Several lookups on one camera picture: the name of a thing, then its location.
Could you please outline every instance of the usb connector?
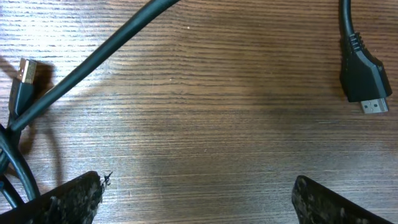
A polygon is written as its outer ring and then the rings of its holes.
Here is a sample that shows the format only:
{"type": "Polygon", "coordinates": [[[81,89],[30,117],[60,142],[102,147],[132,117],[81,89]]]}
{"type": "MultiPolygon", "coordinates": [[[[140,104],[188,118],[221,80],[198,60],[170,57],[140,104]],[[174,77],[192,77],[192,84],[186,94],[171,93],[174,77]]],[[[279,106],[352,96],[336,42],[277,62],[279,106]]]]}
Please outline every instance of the usb connector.
{"type": "Polygon", "coordinates": [[[34,101],[33,80],[36,62],[22,58],[18,74],[12,81],[8,108],[13,119],[19,117],[34,101]]]}
{"type": "Polygon", "coordinates": [[[16,78],[23,83],[33,84],[36,65],[36,62],[22,58],[19,62],[19,70],[16,78]]]}
{"type": "Polygon", "coordinates": [[[388,105],[385,98],[362,101],[361,105],[363,112],[366,114],[383,113],[388,111],[388,105]]]}

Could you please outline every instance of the metal connector tip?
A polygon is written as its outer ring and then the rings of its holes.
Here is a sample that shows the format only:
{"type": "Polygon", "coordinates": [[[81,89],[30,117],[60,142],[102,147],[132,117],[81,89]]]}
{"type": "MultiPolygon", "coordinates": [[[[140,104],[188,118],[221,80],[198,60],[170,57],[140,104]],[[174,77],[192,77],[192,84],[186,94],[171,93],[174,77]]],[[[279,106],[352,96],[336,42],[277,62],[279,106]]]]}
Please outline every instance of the metal connector tip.
{"type": "Polygon", "coordinates": [[[363,112],[366,114],[383,113],[388,111],[388,105],[385,98],[362,101],[361,105],[363,112]]]}
{"type": "Polygon", "coordinates": [[[21,58],[17,79],[23,83],[33,83],[36,72],[36,62],[21,58]]]}

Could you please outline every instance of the wood grain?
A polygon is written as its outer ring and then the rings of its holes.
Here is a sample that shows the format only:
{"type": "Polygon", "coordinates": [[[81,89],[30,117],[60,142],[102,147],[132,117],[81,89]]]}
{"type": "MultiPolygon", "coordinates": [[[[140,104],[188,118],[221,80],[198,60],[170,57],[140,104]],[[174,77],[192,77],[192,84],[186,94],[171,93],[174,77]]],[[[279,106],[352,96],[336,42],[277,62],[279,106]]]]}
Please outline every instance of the wood grain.
{"type": "MultiPolygon", "coordinates": [[[[58,83],[144,3],[1,1],[1,123],[20,57],[58,83]]],[[[398,2],[353,19],[397,93],[398,2]]],[[[36,119],[25,157],[42,193],[113,171],[96,223],[297,223],[300,174],[398,222],[398,102],[345,100],[339,41],[337,0],[182,0],[36,119]]]]}

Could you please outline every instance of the textured black surface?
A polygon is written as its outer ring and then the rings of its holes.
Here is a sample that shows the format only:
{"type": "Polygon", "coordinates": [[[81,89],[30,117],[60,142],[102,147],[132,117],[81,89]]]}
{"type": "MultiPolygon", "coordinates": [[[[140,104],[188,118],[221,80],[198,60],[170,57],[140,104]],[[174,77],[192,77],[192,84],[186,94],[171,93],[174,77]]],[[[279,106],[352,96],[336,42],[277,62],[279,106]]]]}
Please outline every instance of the textured black surface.
{"type": "Polygon", "coordinates": [[[292,202],[301,224],[391,223],[304,176],[297,177],[292,202]]]}
{"type": "Polygon", "coordinates": [[[101,183],[96,172],[87,172],[1,215],[0,223],[91,223],[108,180],[101,183]]]}

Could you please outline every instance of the black cable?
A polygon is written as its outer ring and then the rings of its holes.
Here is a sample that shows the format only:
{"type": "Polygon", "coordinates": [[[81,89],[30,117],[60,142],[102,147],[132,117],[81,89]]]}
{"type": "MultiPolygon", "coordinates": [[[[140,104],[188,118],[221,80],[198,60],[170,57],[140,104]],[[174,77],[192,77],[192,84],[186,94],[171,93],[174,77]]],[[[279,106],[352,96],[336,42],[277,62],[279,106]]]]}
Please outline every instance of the black cable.
{"type": "Polygon", "coordinates": [[[354,34],[354,26],[351,18],[351,0],[340,1],[340,20],[342,25],[343,35],[346,37],[354,34]]]}
{"type": "Polygon", "coordinates": [[[118,48],[123,46],[131,37],[136,35],[150,21],[164,12],[179,0],[151,0],[133,15],[108,40],[98,47],[83,63],[67,75],[60,83],[48,91],[41,99],[34,103],[10,127],[12,132],[23,130],[33,119],[43,113],[52,103],[82,81],[94,69],[101,65],[118,48]]]}
{"type": "Polygon", "coordinates": [[[16,208],[24,204],[24,201],[21,199],[21,196],[19,196],[18,192],[8,181],[5,175],[0,175],[0,191],[7,199],[8,203],[10,203],[12,208],[16,208]]]}
{"type": "MultiPolygon", "coordinates": [[[[10,113],[8,117],[8,124],[7,127],[14,121],[14,117],[12,113],[10,113]]],[[[17,149],[19,145],[19,140],[21,138],[21,132],[18,131],[16,133],[13,133],[11,136],[11,144],[17,149]]],[[[9,161],[7,159],[7,155],[1,151],[0,152],[0,175],[4,174],[5,171],[7,170],[9,161]]]]}
{"type": "Polygon", "coordinates": [[[24,156],[17,150],[9,140],[10,135],[7,134],[4,127],[0,124],[0,148],[6,153],[8,160],[14,166],[22,185],[25,188],[27,198],[33,200],[40,196],[39,188],[36,180],[27,165],[24,156]]]}

